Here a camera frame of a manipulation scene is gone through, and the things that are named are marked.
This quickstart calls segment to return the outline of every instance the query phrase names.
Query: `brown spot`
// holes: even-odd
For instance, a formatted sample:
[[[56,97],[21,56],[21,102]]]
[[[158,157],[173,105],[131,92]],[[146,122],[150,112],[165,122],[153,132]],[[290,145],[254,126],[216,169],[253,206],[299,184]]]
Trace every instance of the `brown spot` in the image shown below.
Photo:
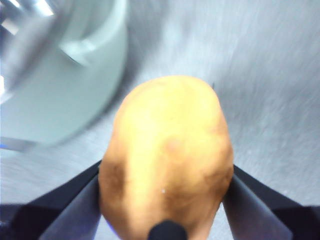
[[[99,186],[108,201],[121,199],[125,190],[124,163],[104,159],[99,168]]]

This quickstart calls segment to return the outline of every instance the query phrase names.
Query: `black tip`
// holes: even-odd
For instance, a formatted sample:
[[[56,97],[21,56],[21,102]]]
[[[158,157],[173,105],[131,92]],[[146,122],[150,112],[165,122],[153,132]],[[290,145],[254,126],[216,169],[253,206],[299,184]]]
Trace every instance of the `black tip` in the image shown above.
[[[165,220],[155,225],[149,232],[148,240],[187,240],[186,230],[180,224]]]

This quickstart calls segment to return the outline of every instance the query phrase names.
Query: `white container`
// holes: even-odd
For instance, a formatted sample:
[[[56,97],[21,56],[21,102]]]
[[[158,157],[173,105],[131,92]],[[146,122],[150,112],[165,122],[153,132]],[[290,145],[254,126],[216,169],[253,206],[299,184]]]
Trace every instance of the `white container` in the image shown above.
[[[126,0],[73,3],[64,33],[1,104],[3,148],[56,144],[102,111],[124,71],[127,8]]]

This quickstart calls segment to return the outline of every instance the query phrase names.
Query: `gray surface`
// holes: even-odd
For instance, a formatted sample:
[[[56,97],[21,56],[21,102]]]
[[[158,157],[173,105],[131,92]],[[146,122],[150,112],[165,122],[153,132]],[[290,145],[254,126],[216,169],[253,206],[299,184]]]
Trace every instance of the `gray surface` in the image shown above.
[[[98,161],[123,97],[149,79],[183,74],[214,83],[240,168],[301,204],[320,204],[320,2],[130,6],[129,60],[116,98],[69,141],[1,159],[1,201],[30,201]],[[102,221],[96,239],[116,238]],[[209,239],[232,239],[222,207]]]

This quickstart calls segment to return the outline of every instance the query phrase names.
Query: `potato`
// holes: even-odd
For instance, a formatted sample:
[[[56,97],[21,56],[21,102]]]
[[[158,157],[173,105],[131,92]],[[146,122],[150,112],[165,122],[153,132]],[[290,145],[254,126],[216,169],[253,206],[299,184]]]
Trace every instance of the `potato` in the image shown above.
[[[172,220],[205,240],[233,175],[214,90],[190,76],[147,81],[123,100],[99,170],[101,213],[123,240]]]

